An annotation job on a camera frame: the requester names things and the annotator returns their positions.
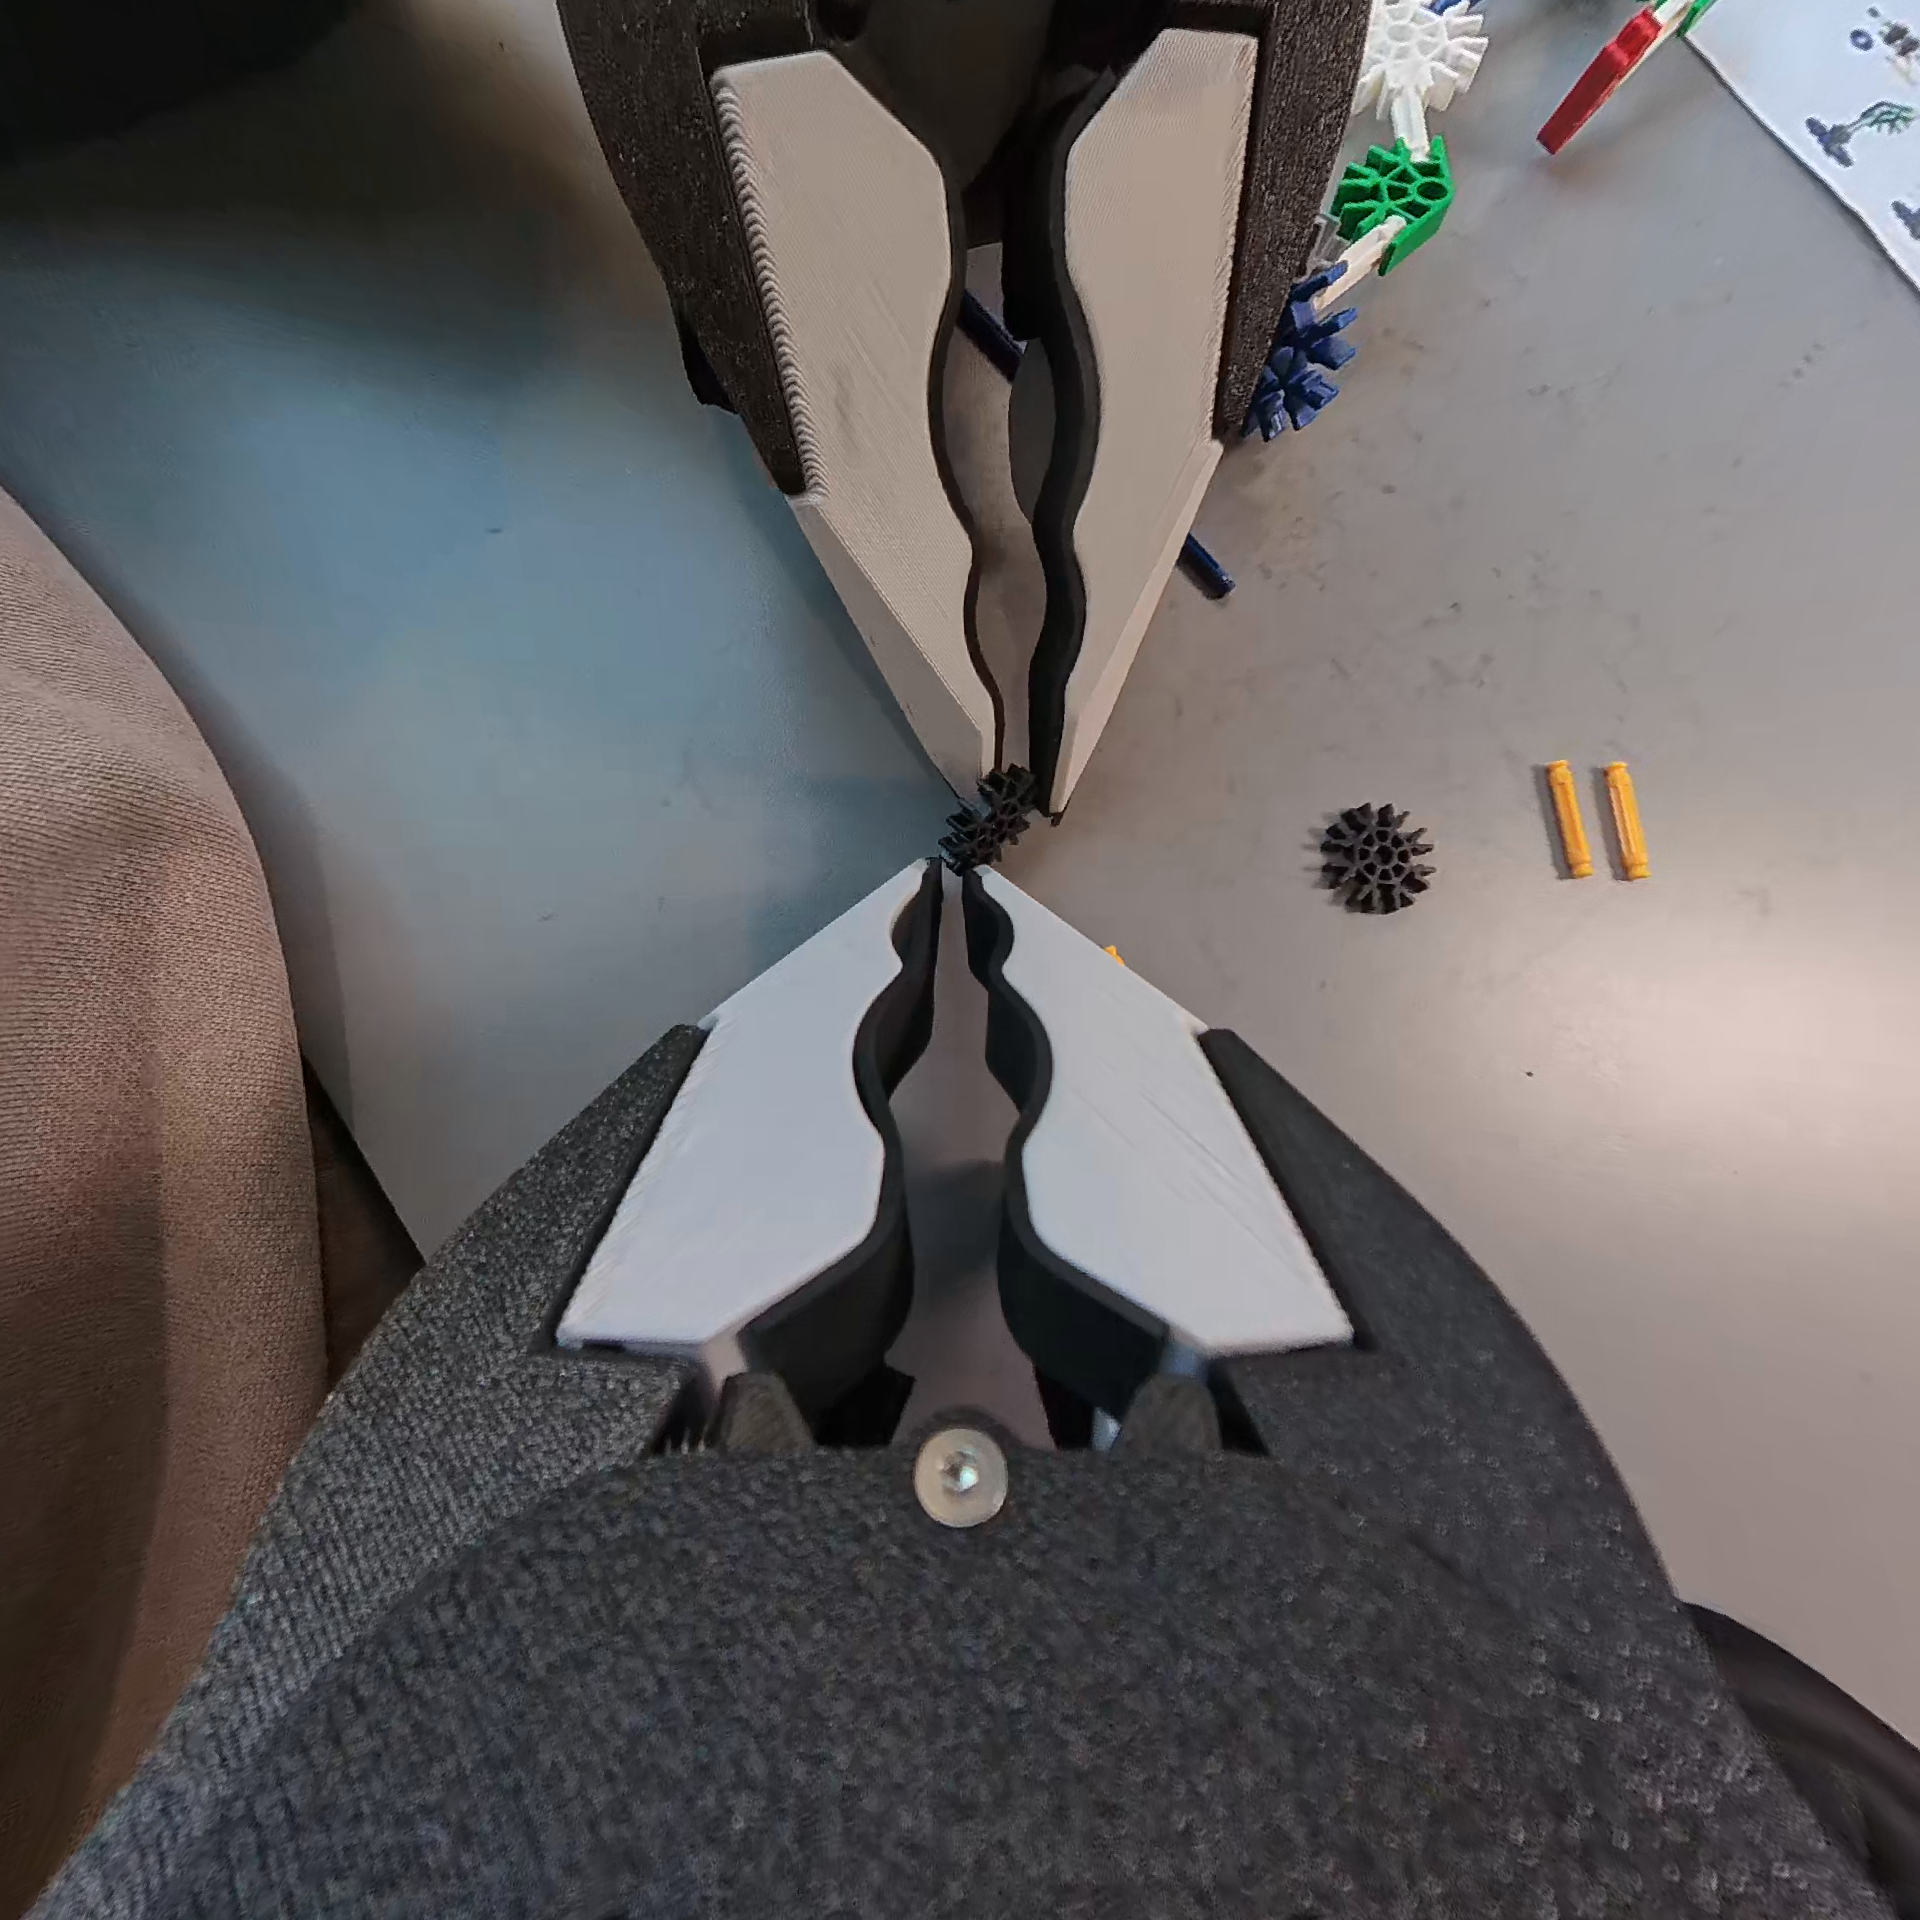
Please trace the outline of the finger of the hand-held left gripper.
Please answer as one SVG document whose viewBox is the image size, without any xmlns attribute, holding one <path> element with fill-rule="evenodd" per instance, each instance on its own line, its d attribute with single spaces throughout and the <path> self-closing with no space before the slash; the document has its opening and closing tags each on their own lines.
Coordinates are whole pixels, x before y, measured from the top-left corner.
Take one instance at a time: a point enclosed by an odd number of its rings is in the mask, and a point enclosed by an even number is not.
<svg viewBox="0 0 1920 1920">
<path fill-rule="evenodd" d="M 926 756 L 970 795 L 1002 720 L 935 427 L 959 298 L 945 169 L 830 53 L 722 64 L 708 91 L 800 450 L 791 513 Z"/>
<path fill-rule="evenodd" d="M 1044 582 L 1027 668 L 1040 808 L 1073 802 L 1220 460 L 1241 174 L 1259 44 L 1164 28 L 1047 102 L 1007 208 L 1025 342 L 1015 491 Z"/>
</svg>

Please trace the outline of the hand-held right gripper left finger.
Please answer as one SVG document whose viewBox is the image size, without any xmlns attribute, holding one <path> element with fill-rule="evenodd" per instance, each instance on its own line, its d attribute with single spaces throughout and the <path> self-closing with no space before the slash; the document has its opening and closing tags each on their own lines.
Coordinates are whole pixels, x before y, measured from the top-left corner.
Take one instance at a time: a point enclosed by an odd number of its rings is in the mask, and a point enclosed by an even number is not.
<svg viewBox="0 0 1920 1920">
<path fill-rule="evenodd" d="M 892 1098 L 926 1050 L 945 877 L 908 867 L 702 1019 L 560 1312 L 566 1352 L 769 1373 L 812 1425 L 874 1377 L 915 1258 Z"/>
</svg>

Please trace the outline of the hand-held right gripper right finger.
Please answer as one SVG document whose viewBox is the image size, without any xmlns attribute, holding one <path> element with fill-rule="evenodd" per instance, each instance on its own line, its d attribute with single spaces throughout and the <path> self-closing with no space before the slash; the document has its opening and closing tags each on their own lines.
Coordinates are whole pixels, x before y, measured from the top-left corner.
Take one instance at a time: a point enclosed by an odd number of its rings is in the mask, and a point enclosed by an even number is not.
<svg viewBox="0 0 1920 1920">
<path fill-rule="evenodd" d="M 1015 1104 L 999 1302 L 1038 1378 L 1119 1427 L 1152 1377 L 1350 1349 L 1215 1030 L 1002 873 L 970 873 L 963 906 Z"/>
</svg>

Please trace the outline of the multicolour toy construction model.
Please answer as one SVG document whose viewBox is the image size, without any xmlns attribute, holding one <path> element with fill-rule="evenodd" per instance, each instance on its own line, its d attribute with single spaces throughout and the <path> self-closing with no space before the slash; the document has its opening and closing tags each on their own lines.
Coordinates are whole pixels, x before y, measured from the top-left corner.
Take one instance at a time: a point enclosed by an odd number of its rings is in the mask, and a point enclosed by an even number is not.
<svg viewBox="0 0 1920 1920">
<path fill-rule="evenodd" d="M 1456 181 L 1428 121 L 1473 85 L 1488 44 L 1467 4 L 1374 4 L 1351 109 L 1384 118 L 1395 137 L 1337 177 L 1255 376 L 1243 436 L 1273 441 L 1326 412 L 1332 376 L 1356 355 L 1347 341 L 1353 289 L 1392 273 L 1446 225 Z"/>
</svg>

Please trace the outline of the small black gear connector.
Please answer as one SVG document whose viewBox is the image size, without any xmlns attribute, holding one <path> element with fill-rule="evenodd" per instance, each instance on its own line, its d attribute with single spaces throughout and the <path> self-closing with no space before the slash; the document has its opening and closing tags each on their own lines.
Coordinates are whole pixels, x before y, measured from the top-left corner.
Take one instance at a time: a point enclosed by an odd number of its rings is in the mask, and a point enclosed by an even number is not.
<svg viewBox="0 0 1920 1920">
<path fill-rule="evenodd" d="M 1038 817 L 1042 808 L 1035 777 L 1018 763 L 1002 766 L 984 776 L 975 801 L 948 817 L 940 859 L 953 875 L 991 869 Z"/>
<path fill-rule="evenodd" d="M 1433 883 L 1433 842 L 1404 808 L 1344 808 L 1320 844 L 1321 883 L 1360 917 L 1391 917 L 1424 898 Z"/>
</svg>

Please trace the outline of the grey desk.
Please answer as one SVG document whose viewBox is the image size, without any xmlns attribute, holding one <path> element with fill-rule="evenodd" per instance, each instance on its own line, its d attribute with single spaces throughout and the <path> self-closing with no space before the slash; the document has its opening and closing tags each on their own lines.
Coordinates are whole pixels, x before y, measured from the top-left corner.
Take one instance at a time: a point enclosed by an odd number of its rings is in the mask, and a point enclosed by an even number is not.
<svg viewBox="0 0 1920 1920">
<path fill-rule="evenodd" d="M 1908 1724 L 1915 293 L 1690 51 L 1546 160 L 1615 12 L 1490 14 L 1454 220 L 1228 456 L 1238 592 L 1170 585 L 1014 872 L 1443 1218 L 1690 1597 Z M 546 4 L 366 4 L 6 168 L 2 348 L 6 486 L 225 763 L 423 1251 L 940 833 Z M 1378 920 L 1321 883 L 1363 802 L 1433 846 Z"/>
</svg>

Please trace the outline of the long blue toy rod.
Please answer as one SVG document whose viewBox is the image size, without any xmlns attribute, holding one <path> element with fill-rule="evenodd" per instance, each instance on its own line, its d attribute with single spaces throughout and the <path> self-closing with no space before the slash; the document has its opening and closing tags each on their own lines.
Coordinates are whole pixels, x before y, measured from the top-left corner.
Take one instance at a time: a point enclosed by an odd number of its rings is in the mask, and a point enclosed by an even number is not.
<svg viewBox="0 0 1920 1920">
<path fill-rule="evenodd" d="M 967 341 L 994 366 L 1008 387 L 1014 387 L 1025 362 L 1025 345 L 1019 338 L 1015 338 L 992 309 L 971 290 L 963 298 L 959 324 Z M 1179 548 L 1179 569 L 1212 602 L 1220 602 L 1235 590 L 1230 572 L 1191 533 L 1184 538 Z"/>
</svg>

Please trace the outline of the folded white instruction sheet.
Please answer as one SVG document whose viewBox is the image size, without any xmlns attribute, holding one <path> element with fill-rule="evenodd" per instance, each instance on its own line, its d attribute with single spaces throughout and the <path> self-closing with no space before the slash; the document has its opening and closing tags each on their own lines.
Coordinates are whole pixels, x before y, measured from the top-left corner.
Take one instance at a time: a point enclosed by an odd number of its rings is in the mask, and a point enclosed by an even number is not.
<svg viewBox="0 0 1920 1920">
<path fill-rule="evenodd" d="M 1688 41 L 1918 284 L 1918 4 L 1716 3 Z"/>
</svg>

